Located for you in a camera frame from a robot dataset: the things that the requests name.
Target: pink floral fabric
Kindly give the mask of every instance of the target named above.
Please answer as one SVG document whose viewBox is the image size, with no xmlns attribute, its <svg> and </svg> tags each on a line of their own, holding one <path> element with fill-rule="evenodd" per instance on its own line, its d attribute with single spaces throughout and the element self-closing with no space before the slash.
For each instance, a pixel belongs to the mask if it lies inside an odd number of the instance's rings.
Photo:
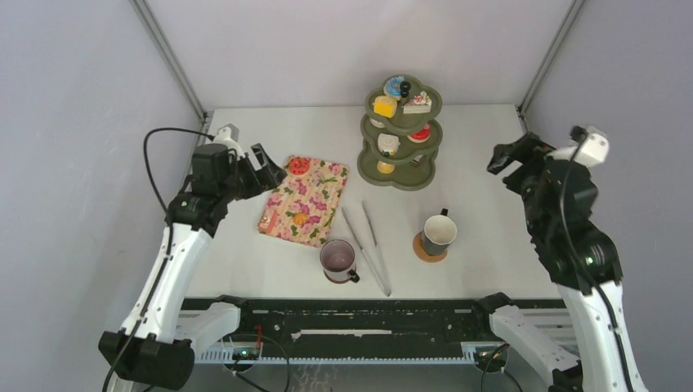
<svg viewBox="0 0 693 392">
<path fill-rule="evenodd" d="M 284 169 L 296 156 L 288 157 Z M 310 169 L 301 176 L 288 176 L 270 194 L 257 230 L 260 233 L 312 247 L 327 242 L 339 206 L 349 168 L 308 158 Z"/>
</svg>

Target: red round object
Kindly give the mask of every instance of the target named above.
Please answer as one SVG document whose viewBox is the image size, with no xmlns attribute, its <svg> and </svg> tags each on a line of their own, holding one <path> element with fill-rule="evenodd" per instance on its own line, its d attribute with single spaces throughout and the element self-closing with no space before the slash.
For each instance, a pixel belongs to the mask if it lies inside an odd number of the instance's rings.
<svg viewBox="0 0 693 392">
<path fill-rule="evenodd" d="M 426 140 L 429 136 L 431 136 L 431 126 L 428 124 L 426 124 L 421 131 L 416 132 L 413 135 L 409 135 L 409 137 L 416 140 Z"/>
<path fill-rule="evenodd" d="M 295 175 L 301 176 L 308 173 L 311 168 L 311 160 L 308 158 L 294 158 L 288 163 L 288 171 Z"/>
</svg>

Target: cup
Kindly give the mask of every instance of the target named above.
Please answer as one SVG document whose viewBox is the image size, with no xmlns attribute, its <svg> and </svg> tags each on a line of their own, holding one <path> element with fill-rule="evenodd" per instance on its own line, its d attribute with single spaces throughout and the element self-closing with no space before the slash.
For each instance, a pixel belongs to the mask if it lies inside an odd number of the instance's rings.
<svg viewBox="0 0 693 392">
<path fill-rule="evenodd" d="M 429 256 L 440 256 L 457 237 L 457 226 L 448 218 L 448 209 L 426 219 L 421 233 L 421 248 Z"/>
<path fill-rule="evenodd" d="M 328 241 L 320 251 L 320 264 L 327 279 L 333 283 L 345 283 L 350 280 L 358 283 L 361 280 L 356 273 L 354 248 L 347 241 Z"/>
</svg>

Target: mug handle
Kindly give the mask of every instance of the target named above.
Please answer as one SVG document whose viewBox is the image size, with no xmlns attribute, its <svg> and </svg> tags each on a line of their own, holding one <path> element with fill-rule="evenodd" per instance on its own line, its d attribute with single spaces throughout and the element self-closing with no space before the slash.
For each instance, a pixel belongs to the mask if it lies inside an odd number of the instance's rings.
<svg viewBox="0 0 693 392">
<path fill-rule="evenodd" d="M 349 269 L 348 274 L 349 274 L 349 279 L 351 279 L 351 281 L 353 283 L 358 283 L 361 280 L 361 277 L 353 269 Z"/>
</svg>

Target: tabletop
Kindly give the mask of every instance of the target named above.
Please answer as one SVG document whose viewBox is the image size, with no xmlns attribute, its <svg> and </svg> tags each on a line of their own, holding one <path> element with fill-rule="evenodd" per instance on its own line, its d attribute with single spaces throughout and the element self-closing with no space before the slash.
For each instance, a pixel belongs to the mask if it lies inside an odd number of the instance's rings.
<svg viewBox="0 0 693 392">
<path fill-rule="evenodd" d="M 443 129 L 436 177 L 415 192 L 370 185 L 359 176 L 363 115 L 361 106 L 217 109 L 209 131 L 214 134 L 233 123 L 240 129 L 241 146 L 249 150 L 262 143 L 279 165 L 294 154 L 346 164 L 351 173 L 341 206 L 347 207 L 360 241 L 377 264 L 361 209 L 361 200 L 367 203 L 390 275 L 391 299 L 478 298 L 500 291 L 511 298 L 559 297 L 530 244 L 520 196 L 505 189 L 502 175 L 485 169 L 496 144 L 522 135 L 514 106 L 445 105 L 436 118 Z M 319 248 L 259 234 L 257 223 L 268 198 L 263 194 L 229 205 L 186 296 L 385 298 L 341 212 L 329 239 L 344 239 L 356 250 L 358 283 L 328 281 Z M 441 208 L 449 209 L 458 236 L 443 261 L 429 264 L 414 255 L 412 240 Z"/>
</svg>

